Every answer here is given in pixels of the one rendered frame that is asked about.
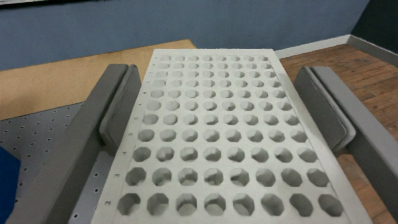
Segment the white well plate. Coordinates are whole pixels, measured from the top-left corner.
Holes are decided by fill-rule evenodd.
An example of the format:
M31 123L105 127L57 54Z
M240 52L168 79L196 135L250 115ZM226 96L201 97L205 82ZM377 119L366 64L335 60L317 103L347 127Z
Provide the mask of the white well plate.
M373 222L273 49L154 49L91 224Z

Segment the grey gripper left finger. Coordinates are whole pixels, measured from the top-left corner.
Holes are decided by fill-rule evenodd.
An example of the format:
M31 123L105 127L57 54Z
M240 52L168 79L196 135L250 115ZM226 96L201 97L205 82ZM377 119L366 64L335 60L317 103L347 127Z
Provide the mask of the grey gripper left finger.
M109 64L5 224L68 224L99 152L115 157L140 88L135 64Z

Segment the blue bin with label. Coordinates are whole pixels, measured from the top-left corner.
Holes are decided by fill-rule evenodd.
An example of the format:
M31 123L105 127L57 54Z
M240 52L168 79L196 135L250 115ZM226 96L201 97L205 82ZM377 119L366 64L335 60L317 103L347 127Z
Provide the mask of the blue bin with label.
M14 209L20 164L0 146L0 224L5 224Z

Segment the grey perforated base plate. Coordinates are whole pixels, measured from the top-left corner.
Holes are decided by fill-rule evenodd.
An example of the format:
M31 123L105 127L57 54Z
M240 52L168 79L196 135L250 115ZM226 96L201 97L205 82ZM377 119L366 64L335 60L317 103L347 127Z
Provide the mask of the grey perforated base plate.
M0 120L0 146L21 161L14 208L83 103ZM114 158L99 152L68 224L91 224Z

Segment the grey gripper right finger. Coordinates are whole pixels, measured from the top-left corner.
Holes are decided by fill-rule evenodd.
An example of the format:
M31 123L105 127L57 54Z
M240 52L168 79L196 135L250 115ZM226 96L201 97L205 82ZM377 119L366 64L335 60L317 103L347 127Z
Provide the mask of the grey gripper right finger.
M398 224L398 142L328 66L303 66L293 83L337 159L351 154Z

